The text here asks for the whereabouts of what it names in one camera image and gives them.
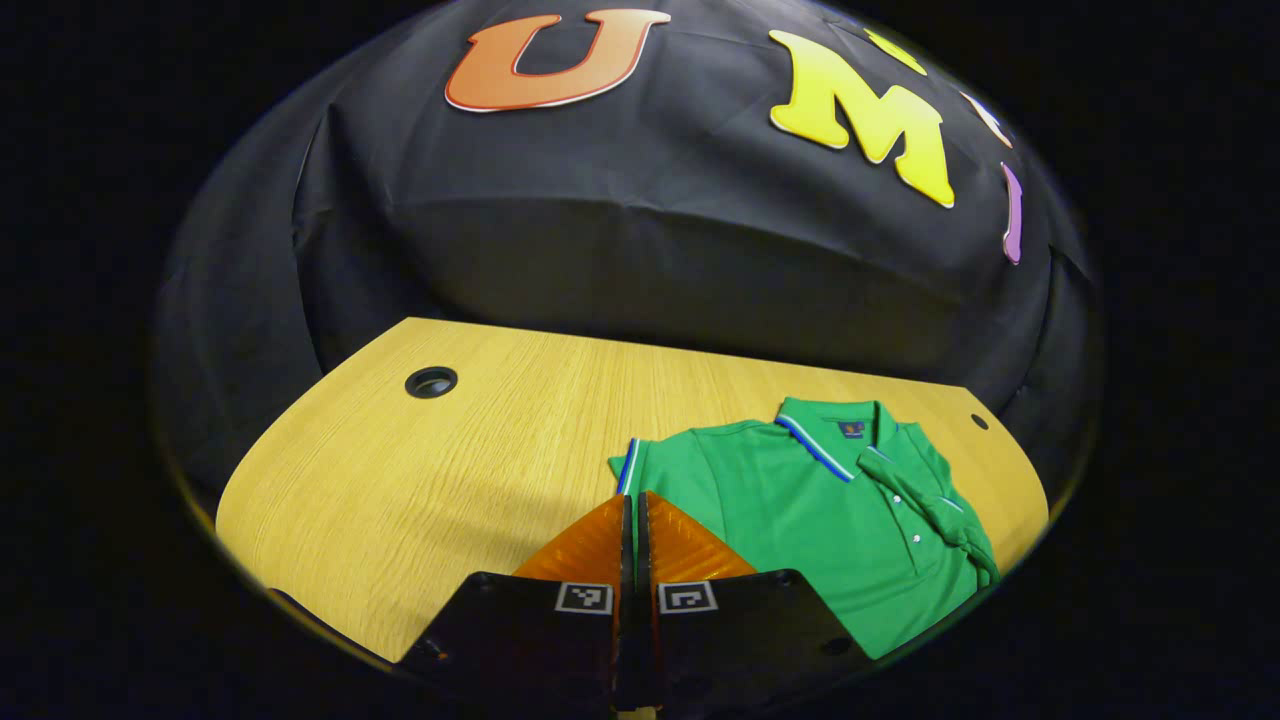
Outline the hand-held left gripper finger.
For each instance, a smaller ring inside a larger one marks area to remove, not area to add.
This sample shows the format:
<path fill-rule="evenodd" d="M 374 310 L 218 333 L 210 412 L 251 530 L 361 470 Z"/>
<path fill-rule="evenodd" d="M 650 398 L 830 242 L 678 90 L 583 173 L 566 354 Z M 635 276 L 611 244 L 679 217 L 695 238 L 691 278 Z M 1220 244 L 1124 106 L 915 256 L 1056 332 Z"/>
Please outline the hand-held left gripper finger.
<path fill-rule="evenodd" d="M 617 495 L 517 573 L 471 573 L 397 669 L 485 716 L 612 715 L 632 529 Z"/>
<path fill-rule="evenodd" d="M 758 571 L 652 492 L 637 500 L 637 585 L 662 716 L 763 716 L 874 666 L 799 570 Z"/>

